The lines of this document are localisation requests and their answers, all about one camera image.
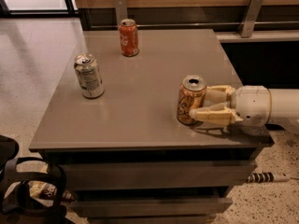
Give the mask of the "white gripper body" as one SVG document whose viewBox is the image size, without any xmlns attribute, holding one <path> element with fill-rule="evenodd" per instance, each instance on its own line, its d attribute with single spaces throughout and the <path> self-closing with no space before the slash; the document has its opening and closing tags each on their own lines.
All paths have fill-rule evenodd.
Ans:
<svg viewBox="0 0 299 224">
<path fill-rule="evenodd" d="M 264 86 L 243 86 L 233 96 L 231 108 L 243 126 L 264 126 L 271 111 L 270 91 Z"/>
</svg>

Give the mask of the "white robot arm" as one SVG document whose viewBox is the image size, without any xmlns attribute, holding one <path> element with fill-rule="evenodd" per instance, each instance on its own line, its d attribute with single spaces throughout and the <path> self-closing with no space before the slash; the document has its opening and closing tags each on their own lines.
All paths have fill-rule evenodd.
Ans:
<svg viewBox="0 0 299 224">
<path fill-rule="evenodd" d="M 212 86 L 206 90 L 204 106 L 191 108 L 189 115 L 221 126 L 273 124 L 290 133 L 299 133 L 299 90 Z"/>
</svg>

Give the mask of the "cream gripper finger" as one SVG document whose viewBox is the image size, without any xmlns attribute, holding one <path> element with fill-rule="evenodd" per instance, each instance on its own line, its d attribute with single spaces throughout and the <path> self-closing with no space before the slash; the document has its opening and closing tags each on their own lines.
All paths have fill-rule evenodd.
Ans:
<svg viewBox="0 0 299 224">
<path fill-rule="evenodd" d="M 204 99 L 204 106 L 226 103 L 231 101 L 235 88 L 230 85 L 208 86 Z"/>
<path fill-rule="evenodd" d="M 243 120 L 237 115 L 236 110 L 228 107 L 226 103 L 191 109 L 189 116 L 197 121 L 209 122 L 220 126 L 228 126 Z"/>
</svg>

